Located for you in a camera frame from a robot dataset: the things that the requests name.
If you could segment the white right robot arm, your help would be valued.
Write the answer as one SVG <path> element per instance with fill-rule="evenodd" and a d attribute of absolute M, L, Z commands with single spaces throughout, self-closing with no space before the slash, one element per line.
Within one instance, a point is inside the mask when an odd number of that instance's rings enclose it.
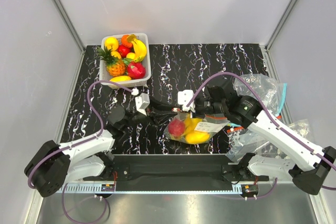
<path fill-rule="evenodd" d="M 208 96 L 193 96 L 192 105 L 198 114 L 221 113 L 231 123 L 238 124 L 281 149 L 290 162 L 245 154 L 238 173 L 244 180 L 254 176 L 290 178 L 302 191 L 317 195 L 334 168 L 335 148 L 321 147 L 287 127 L 273 116 L 261 101 L 248 95 L 238 95 L 227 85 L 207 87 Z"/>

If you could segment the clear bag orange zipper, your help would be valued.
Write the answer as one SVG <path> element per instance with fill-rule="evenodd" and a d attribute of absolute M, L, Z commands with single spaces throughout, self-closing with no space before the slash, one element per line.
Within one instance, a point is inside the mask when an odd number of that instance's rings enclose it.
<path fill-rule="evenodd" d="M 190 113 L 178 113 L 175 117 L 172 118 L 172 120 L 173 119 L 178 119 L 178 120 L 184 121 L 187 117 L 199 118 L 199 117 L 196 117 L 195 115 L 191 115 Z M 219 131 L 221 131 L 229 123 L 229 120 L 226 117 L 219 116 L 219 115 L 206 115 L 204 118 L 200 118 L 200 119 L 203 119 L 203 121 L 198 123 L 198 125 L 196 126 L 194 131 L 209 133 L 210 134 L 209 140 L 211 139 L 211 137 L 213 137 L 215 134 L 217 134 Z M 169 140 L 178 141 L 178 142 L 181 142 L 181 143 L 186 143 L 186 141 L 185 141 L 185 136 L 186 135 L 180 136 L 180 137 L 171 136 L 168 132 L 168 125 L 164 130 L 165 136 Z"/>

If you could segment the yellow banana bunch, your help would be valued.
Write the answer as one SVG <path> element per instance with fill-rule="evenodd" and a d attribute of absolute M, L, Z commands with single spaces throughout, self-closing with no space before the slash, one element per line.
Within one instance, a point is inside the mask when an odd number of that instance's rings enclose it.
<path fill-rule="evenodd" d="M 200 118 L 190 118 L 190 117 L 187 117 L 183 123 L 185 125 L 185 130 L 183 132 L 183 136 L 184 135 L 187 135 L 191 132 L 194 131 L 194 129 L 196 128 L 196 126 L 198 125 L 199 122 L 202 122 L 203 119 L 200 119 Z"/>

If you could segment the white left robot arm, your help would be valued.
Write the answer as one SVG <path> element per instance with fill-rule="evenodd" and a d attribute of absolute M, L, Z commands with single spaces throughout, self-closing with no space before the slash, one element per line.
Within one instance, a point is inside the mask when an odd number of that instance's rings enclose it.
<path fill-rule="evenodd" d="M 114 107 L 101 129 L 73 142 L 45 142 L 24 169 L 28 185 L 43 197 L 55 194 L 62 186 L 84 178 L 107 180 L 113 167 L 105 153 L 125 138 L 131 124 L 157 123 L 164 115 L 174 115 L 178 105 L 163 104 L 153 98 L 136 98 L 136 110 Z"/>

